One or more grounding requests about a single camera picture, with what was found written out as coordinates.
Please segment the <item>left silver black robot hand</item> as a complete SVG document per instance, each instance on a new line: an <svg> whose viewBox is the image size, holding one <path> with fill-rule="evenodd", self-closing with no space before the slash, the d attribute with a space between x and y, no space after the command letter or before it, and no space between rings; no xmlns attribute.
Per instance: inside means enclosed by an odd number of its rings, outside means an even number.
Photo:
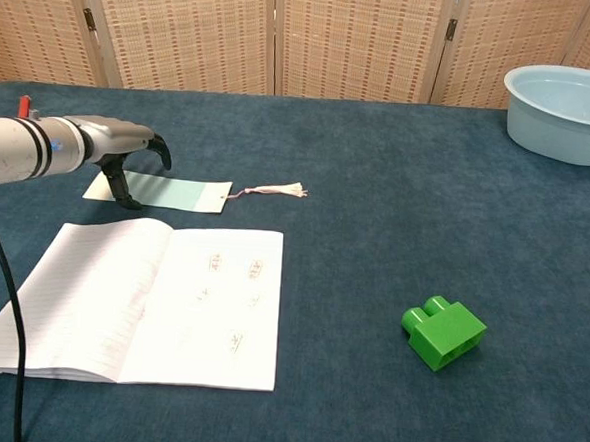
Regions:
<svg viewBox="0 0 590 442"><path fill-rule="evenodd" d="M89 136L91 153L85 158L102 169L114 200L129 210L142 205L129 194L123 164L139 150L156 152L163 167L171 169L171 153L165 140L149 127L117 118L94 115L69 116Z"/></svg>

